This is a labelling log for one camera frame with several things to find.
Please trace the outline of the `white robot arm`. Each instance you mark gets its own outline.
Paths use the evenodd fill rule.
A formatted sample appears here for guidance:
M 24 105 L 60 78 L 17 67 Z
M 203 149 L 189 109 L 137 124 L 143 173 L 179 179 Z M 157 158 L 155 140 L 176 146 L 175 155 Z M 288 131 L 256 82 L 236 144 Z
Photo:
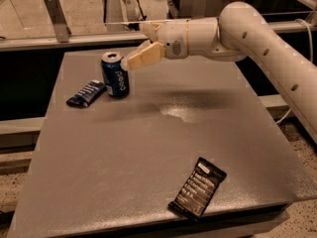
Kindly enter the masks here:
M 148 37 L 122 60 L 125 70 L 203 56 L 211 60 L 251 58 L 317 142 L 317 67 L 245 2 L 227 5 L 218 18 L 178 19 L 140 26 Z

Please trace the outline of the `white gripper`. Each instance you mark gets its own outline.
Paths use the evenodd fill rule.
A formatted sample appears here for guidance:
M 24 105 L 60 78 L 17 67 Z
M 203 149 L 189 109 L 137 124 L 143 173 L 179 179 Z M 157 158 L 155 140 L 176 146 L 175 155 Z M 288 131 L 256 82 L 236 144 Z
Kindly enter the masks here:
M 187 21 L 142 22 L 140 31 L 151 41 L 145 41 L 121 60 L 124 70 L 134 70 L 167 59 L 185 59 L 187 48 Z

